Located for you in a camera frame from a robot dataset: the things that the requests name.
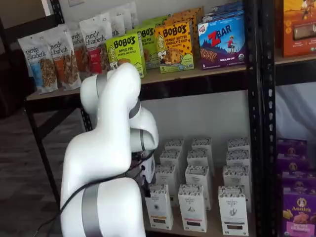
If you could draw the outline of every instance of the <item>purely elizabeth granola bag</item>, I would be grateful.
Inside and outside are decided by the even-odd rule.
[[[71,33],[67,25],[60,25],[45,32],[44,39],[50,47],[58,79],[65,90],[81,86]]]
[[[44,32],[40,32],[18,39],[40,94],[58,89],[55,66],[43,35]]]
[[[109,13],[102,13],[80,22],[84,43],[88,50],[90,71],[101,74],[110,70],[105,42],[112,38],[112,27]]]

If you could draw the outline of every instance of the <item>orange box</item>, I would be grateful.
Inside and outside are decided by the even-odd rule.
[[[286,57],[309,53],[316,53],[315,2],[283,0],[283,55]]]
[[[155,28],[161,73],[194,69],[191,20]]]

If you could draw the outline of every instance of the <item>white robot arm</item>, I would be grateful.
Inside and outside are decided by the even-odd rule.
[[[97,125],[76,136],[66,149],[61,206],[81,186],[125,173],[131,152],[158,146],[155,119],[138,100],[137,70],[123,64],[107,76],[90,77],[81,86],[82,105],[89,114],[97,114]],[[61,224],[64,237],[144,237],[137,183],[118,178],[82,190],[63,211]]]

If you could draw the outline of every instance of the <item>shelf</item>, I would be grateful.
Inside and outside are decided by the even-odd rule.
[[[294,57],[283,57],[281,49],[275,49],[275,65],[301,63],[309,60],[316,60],[316,54],[307,54]]]
[[[246,87],[246,84],[244,81],[245,79],[243,76],[245,70],[246,70],[246,67],[244,65],[227,67],[227,68],[219,68],[219,69],[213,69],[213,70],[193,69],[193,70],[166,73],[166,74],[161,74],[159,69],[151,69],[151,70],[148,70],[147,75],[142,79],[142,92],[143,90],[146,90],[146,92],[143,92],[143,94],[145,94],[145,96],[143,96],[143,100],[246,89],[247,87]],[[233,77],[231,77],[229,81],[227,80],[225,80],[225,82],[222,81],[223,77],[226,78],[227,75],[233,75]],[[201,84],[201,83],[196,82],[197,80],[195,80],[196,78],[208,79],[209,76],[212,76],[213,78],[213,83],[212,83],[213,88],[209,88],[210,85],[207,86],[206,83]],[[192,88],[191,84],[193,83],[195,84],[194,92],[183,91],[183,88],[184,88],[183,85],[179,84],[179,81],[182,82],[182,79],[186,79],[185,87],[189,86]],[[157,88],[157,85],[166,86],[166,83],[167,83],[167,87],[169,88],[162,88],[162,87]],[[41,94],[41,95],[38,92],[34,92],[33,94],[29,95],[26,98],[26,100],[32,101],[32,100],[40,100],[40,99],[49,99],[49,98],[54,98],[54,97],[63,97],[63,96],[76,95],[76,94],[80,94],[80,89],[63,90],[62,88],[60,88],[51,93],[46,93],[46,94]]]
[[[144,225],[145,230],[147,232],[160,232],[160,233],[166,233],[166,234],[172,234],[172,235],[180,235],[180,236],[193,236],[193,237],[223,237],[222,232],[222,223],[220,218],[220,212],[219,212],[219,204],[218,204],[218,186],[223,185],[223,178],[222,178],[222,169],[217,168],[216,169],[216,176],[213,179],[213,206],[212,210],[207,211],[207,232],[201,233],[201,232],[194,232],[194,231],[185,231],[183,229],[182,225],[182,218],[181,218],[181,212],[179,207],[173,207],[172,213],[173,213],[173,226],[172,230],[162,230],[157,228],[152,228],[150,225],[150,221],[148,218],[148,212],[146,209],[144,209]],[[254,216],[248,215],[248,227],[249,227],[249,236],[255,237],[255,222],[254,222]]]

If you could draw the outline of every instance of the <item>cookie image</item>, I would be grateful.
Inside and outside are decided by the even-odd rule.
[[[123,63],[130,63],[128,58],[121,58],[118,60],[118,66],[122,65]]]

